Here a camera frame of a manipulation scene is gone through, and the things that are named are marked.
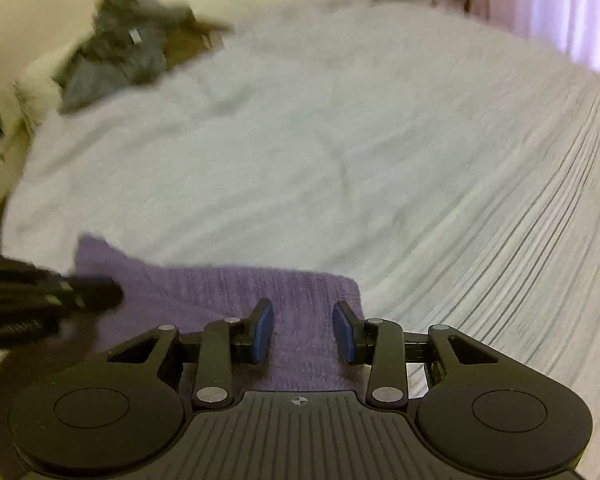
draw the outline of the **mattress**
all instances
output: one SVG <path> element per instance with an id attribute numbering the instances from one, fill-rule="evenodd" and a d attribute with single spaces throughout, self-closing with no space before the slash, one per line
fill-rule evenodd
<path id="1" fill-rule="evenodd" d="M 600 78 L 401 2 L 280 10 L 225 46 L 49 116 L 4 253 L 64 272 L 90 232 L 156 264 L 349 276 L 369 317 L 453 325 L 580 394 L 600 479 Z"/>

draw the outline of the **folded cloth corner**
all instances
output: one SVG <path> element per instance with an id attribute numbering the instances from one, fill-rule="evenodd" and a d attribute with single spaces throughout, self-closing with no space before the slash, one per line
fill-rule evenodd
<path id="1" fill-rule="evenodd" d="M 236 370 L 243 389 L 359 390 L 362 372 L 340 362 L 331 327 L 333 305 L 345 300 L 362 317 L 356 282 L 342 276 L 247 267 L 157 267 L 130 258 L 106 241 L 85 236 L 75 257 L 77 274 L 112 277 L 125 293 L 117 309 L 95 319 L 75 319 L 56 338 L 11 351 L 0 364 L 0 473 L 19 478 L 7 427 L 13 397 L 49 373 L 76 364 L 161 324 L 201 331 L 225 317 L 245 318 L 269 298 L 275 320 L 266 366 Z"/>

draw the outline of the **silver screw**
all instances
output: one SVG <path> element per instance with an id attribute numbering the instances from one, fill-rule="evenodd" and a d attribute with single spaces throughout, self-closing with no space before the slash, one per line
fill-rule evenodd
<path id="1" fill-rule="evenodd" d="M 224 388 L 218 388 L 217 386 L 207 386 L 196 392 L 196 397 L 202 402 L 208 402 L 213 404 L 215 402 L 222 402 L 229 396 L 229 393 Z"/>
<path id="2" fill-rule="evenodd" d="M 378 402 L 398 402 L 404 396 L 398 388 L 382 386 L 371 392 L 371 396 Z"/>

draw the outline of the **gray garment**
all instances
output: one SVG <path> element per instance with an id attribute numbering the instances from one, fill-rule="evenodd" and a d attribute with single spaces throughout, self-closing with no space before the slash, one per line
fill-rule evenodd
<path id="1" fill-rule="evenodd" d="M 58 338 L 16 348 L 0 364 L 0 474 L 5 480 L 23 473 L 6 418 L 13 397 L 27 384 L 161 324 L 197 332 L 211 321 L 247 317 L 259 298 L 269 298 L 275 312 L 269 357 L 261 370 L 238 367 L 237 387 L 327 391 L 362 386 L 360 367 L 340 362 L 331 328 L 338 300 L 362 317 L 360 292 L 349 278 L 246 267 L 154 267 L 92 237 L 80 241 L 75 267 L 80 274 L 112 276 L 125 291 L 125 302 L 97 320 L 65 325 Z"/>
<path id="2" fill-rule="evenodd" d="M 130 85 L 155 81 L 167 69 L 167 36 L 194 22 L 189 7 L 158 0 L 102 0 L 94 34 L 54 76 L 62 89 L 62 113 L 69 113 Z"/>

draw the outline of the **wrinkled bed sheet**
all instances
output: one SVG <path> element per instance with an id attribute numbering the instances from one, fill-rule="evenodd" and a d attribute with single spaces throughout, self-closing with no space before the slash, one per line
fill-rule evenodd
<path id="1" fill-rule="evenodd" d="M 411 4 L 264 16 L 48 118 L 4 252 L 68 270 L 81 232 L 157 264 L 342 274 L 367 315 L 454 325 L 585 399 L 578 470 L 600 479 L 600 79 L 557 54 Z"/>

